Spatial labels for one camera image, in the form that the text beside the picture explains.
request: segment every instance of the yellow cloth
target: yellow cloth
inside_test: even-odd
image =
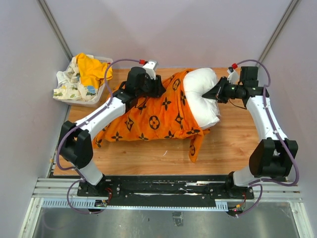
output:
[[[105,71],[109,63],[101,63],[98,59],[92,59],[80,53],[76,56],[79,73],[80,82],[85,86],[93,86],[95,89],[104,83]],[[107,72],[107,80],[112,79],[112,68]]]

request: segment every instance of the black wire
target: black wire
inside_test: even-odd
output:
[[[229,102],[230,102],[232,105],[234,105],[235,107],[238,107],[238,108],[241,108],[241,109],[247,110],[247,108],[244,108],[244,107],[241,107],[241,106],[238,106],[238,105],[233,104],[233,103],[232,103],[232,101],[231,101],[230,99],[229,99]]]

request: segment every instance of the gray floor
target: gray floor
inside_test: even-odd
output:
[[[177,222],[179,226],[172,211],[106,210],[81,215],[67,208],[51,208],[42,211],[33,238],[299,237],[288,203],[260,203],[239,219],[225,212],[185,211],[183,224]]]

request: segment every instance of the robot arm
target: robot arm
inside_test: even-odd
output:
[[[229,99],[242,99],[244,106],[255,122],[260,139],[257,148],[250,156],[249,165],[229,174],[229,187],[247,186],[259,178],[284,178],[288,176],[293,164],[276,133],[279,133],[293,157],[296,156],[298,145],[296,141],[289,140],[281,130],[272,111],[267,91],[265,95],[266,107],[264,106],[263,87],[258,86],[257,80],[258,68],[253,66],[241,67],[238,84],[231,84],[231,79],[235,78],[235,71],[232,68],[229,68],[229,71],[229,77],[222,77],[218,84],[203,97],[217,99],[220,103],[227,103]],[[266,108],[270,112],[271,118],[269,118]]]
[[[155,74],[157,66],[156,61],[149,61],[143,67],[131,68],[127,81],[123,82],[124,89],[120,87],[114,92],[113,98],[109,98],[85,118],[75,123],[66,121],[63,124],[59,143],[76,125],[82,124],[66,138],[60,154],[75,166],[88,183],[97,185],[104,176],[92,160],[91,141],[97,133],[134,107],[140,97],[160,97],[165,92],[160,76]]]

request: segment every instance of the orange fabric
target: orange fabric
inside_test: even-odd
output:
[[[160,98],[140,98],[134,108],[98,133],[93,140],[94,145],[101,147],[104,139],[148,141],[190,138],[188,155],[192,162],[196,162],[204,134],[209,133],[209,129],[202,130],[197,125],[186,100],[183,80],[190,71],[176,73],[164,80],[166,92]]]

